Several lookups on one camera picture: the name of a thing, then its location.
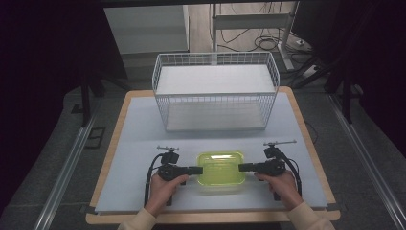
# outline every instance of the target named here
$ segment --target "sleeve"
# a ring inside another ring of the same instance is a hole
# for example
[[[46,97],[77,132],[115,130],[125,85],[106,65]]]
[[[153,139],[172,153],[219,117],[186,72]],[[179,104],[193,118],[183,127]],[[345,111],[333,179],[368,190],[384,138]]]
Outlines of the sleeve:
[[[122,222],[118,230],[150,230],[155,223],[155,216],[143,208],[138,212],[135,218]]]
[[[334,230],[331,222],[318,216],[305,202],[290,211],[287,216],[297,230]]]

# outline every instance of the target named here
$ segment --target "white wire basket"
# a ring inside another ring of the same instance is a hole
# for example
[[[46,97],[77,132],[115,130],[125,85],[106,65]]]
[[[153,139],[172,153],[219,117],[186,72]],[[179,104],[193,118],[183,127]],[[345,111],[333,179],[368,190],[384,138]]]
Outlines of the white wire basket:
[[[265,129],[279,85],[269,52],[161,54],[152,76],[166,131]]]

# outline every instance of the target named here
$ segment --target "metal rail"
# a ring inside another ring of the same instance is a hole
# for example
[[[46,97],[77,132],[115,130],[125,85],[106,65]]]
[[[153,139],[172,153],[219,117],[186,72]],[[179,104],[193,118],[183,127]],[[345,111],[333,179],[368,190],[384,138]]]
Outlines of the metal rail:
[[[69,152],[69,155],[59,173],[54,188],[50,192],[50,195],[48,196],[48,199],[44,204],[41,214],[39,215],[38,220],[36,221],[34,230],[39,229],[45,230],[50,228],[51,223],[54,220],[56,210],[60,204],[60,201],[62,200],[62,197],[66,191],[71,176],[78,163],[81,151],[83,150],[89,132],[96,120],[96,115],[100,107],[101,100],[102,99],[95,100],[90,121],[88,122],[87,126],[80,128],[78,136],[74,142],[74,145],[72,146],[71,151]]]
[[[371,158],[368,150],[365,148],[361,139],[359,138],[355,128],[349,124],[346,118],[341,112],[341,105],[338,102],[338,99],[333,95],[328,95],[328,99],[331,102],[331,105],[340,121],[344,131],[349,136],[350,141],[355,149],[357,156],[359,157],[362,165],[364,166],[367,175],[370,177],[373,186],[381,197],[386,209],[389,212],[392,220],[394,221],[397,229],[404,230],[406,229],[406,216],[403,211],[403,208],[397,198],[395,197],[394,192],[391,187],[386,183],[382,174],[379,172],[379,169],[376,167],[373,159]]]

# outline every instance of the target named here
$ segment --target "green plastic container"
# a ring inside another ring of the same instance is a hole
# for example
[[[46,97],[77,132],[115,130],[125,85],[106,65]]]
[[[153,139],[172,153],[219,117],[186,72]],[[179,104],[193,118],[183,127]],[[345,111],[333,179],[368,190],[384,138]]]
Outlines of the green plastic container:
[[[208,151],[197,157],[197,165],[203,167],[203,174],[197,181],[201,185],[236,185],[245,180],[245,172],[238,170],[238,164],[243,163],[240,151]]]

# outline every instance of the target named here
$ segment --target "human hand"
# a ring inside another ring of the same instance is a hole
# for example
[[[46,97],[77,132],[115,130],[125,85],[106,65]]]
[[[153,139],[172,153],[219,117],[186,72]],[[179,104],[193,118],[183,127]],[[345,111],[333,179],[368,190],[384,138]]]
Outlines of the human hand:
[[[262,173],[255,173],[260,180],[269,182],[269,191],[277,193],[281,197],[281,202],[287,210],[292,210],[304,200],[296,189],[295,177],[291,171],[285,171],[278,176],[270,176]]]
[[[184,174],[171,181],[165,181],[158,175],[158,173],[156,173],[151,178],[150,196],[144,208],[155,217],[158,217],[167,205],[167,201],[176,192],[177,185],[188,179],[189,176]]]

